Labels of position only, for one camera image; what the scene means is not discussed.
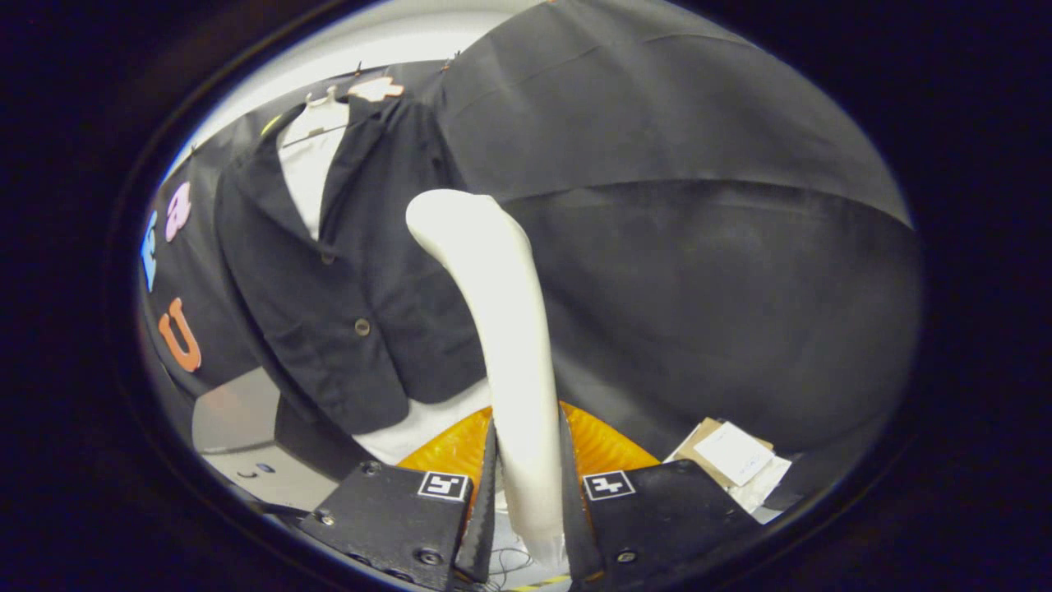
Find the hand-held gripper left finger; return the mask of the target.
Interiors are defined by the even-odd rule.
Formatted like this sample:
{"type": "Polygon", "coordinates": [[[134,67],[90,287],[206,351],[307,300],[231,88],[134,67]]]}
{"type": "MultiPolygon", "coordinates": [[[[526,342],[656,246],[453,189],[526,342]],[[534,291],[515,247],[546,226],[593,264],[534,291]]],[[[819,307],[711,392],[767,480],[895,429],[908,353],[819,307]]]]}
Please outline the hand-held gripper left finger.
{"type": "Polygon", "coordinates": [[[306,536],[429,591],[488,581],[495,538],[495,426],[479,409],[397,465],[362,462],[312,513],[306,536]]]}

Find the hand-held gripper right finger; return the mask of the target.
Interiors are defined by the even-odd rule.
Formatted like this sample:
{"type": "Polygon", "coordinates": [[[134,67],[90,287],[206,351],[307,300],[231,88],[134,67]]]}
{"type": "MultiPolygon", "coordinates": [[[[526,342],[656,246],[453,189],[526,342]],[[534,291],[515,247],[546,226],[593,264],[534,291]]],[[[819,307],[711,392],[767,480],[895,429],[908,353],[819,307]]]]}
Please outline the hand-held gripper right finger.
{"type": "Polygon", "coordinates": [[[559,411],[572,590],[672,590],[758,537],[758,520],[693,460],[660,462],[589,412],[559,411]]]}

